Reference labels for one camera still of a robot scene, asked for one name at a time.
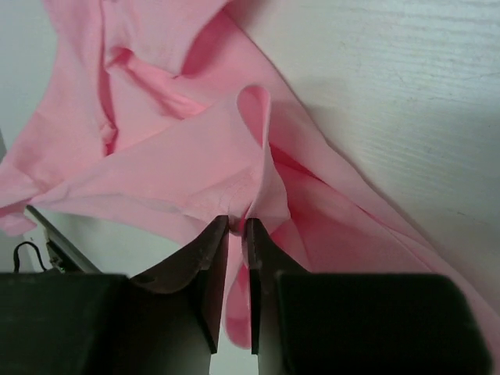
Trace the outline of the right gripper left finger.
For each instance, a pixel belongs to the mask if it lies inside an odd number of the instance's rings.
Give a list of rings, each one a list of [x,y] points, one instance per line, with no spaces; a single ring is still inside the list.
[[[4,273],[4,374],[207,374],[220,335],[229,219],[134,277]]]

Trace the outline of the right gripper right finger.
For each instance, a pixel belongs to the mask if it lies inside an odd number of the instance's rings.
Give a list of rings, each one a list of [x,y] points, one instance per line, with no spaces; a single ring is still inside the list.
[[[311,273],[245,224],[261,374],[490,374],[463,293],[432,273]]]

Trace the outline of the pink t shirt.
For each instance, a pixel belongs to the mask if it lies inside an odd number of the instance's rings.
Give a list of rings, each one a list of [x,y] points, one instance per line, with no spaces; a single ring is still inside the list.
[[[223,1],[46,1],[52,77],[1,163],[1,228],[28,205],[186,244],[259,218],[316,272],[439,273],[499,354],[499,314],[326,142]]]

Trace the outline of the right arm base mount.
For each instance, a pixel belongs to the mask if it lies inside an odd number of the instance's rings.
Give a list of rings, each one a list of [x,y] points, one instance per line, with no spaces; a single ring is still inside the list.
[[[99,268],[41,212],[28,206],[24,215],[28,231],[15,230],[14,236],[23,239],[22,246],[30,247],[28,255],[36,272],[100,273]]]

